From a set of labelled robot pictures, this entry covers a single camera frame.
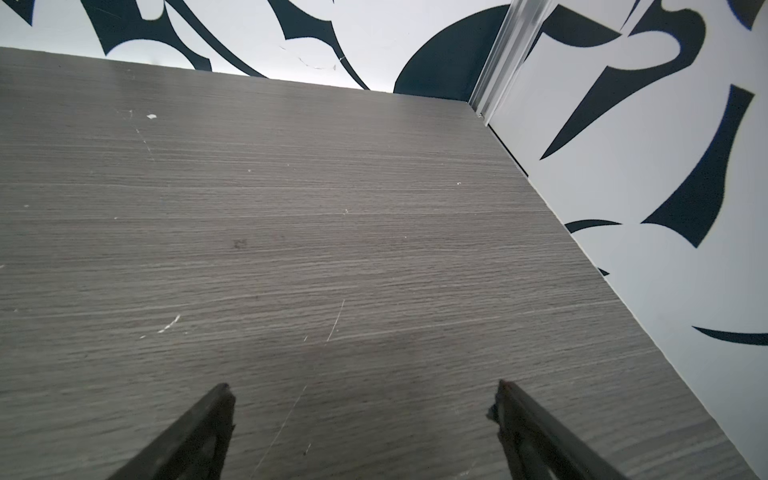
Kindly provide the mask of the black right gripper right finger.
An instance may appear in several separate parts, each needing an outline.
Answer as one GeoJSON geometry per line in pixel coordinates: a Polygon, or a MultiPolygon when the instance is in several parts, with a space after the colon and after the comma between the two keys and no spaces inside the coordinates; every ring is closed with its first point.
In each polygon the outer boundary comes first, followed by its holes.
{"type": "Polygon", "coordinates": [[[498,383],[487,418],[498,425],[513,479],[625,477],[512,381],[498,383]]]}

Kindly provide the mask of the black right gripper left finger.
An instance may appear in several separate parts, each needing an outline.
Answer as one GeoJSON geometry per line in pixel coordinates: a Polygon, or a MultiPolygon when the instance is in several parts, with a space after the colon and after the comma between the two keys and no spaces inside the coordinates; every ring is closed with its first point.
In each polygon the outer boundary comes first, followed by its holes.
{"type": "Polygon", "coordinates": [[[228,384],[214,386],[110,478],[219,479],[234,431],[235,403],[228,384]]]}

